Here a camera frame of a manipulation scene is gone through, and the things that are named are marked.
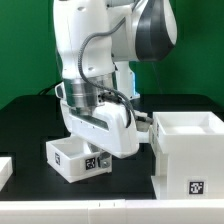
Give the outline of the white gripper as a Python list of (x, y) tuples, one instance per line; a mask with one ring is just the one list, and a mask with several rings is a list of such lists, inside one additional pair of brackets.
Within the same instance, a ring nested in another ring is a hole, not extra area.
[(127, 113), (123, 105), (105, 102), (93, 110), (92, 120), (75, 115), (65, 100), (60, 101), (60, 106), (65, 126), (72, 136), (78, 136), (106, 151), (98, 157), (100, 168), (110, 166), (110, 154), (125, 158), (138, 151), (136, 124), (134, 118), (131, 118), (130, 126), (126, 127)]

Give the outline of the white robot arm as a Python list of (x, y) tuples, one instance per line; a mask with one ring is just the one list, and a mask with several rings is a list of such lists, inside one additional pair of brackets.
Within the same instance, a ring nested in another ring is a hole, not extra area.
[(114, 80), (117, 64), (170, 53), (177, 40), (170, 0), (54, 0), (53, 17), (62, 60), (55, 92), (65, 124), (106, 168), (113, 156), (139, 148), (141, 118)]

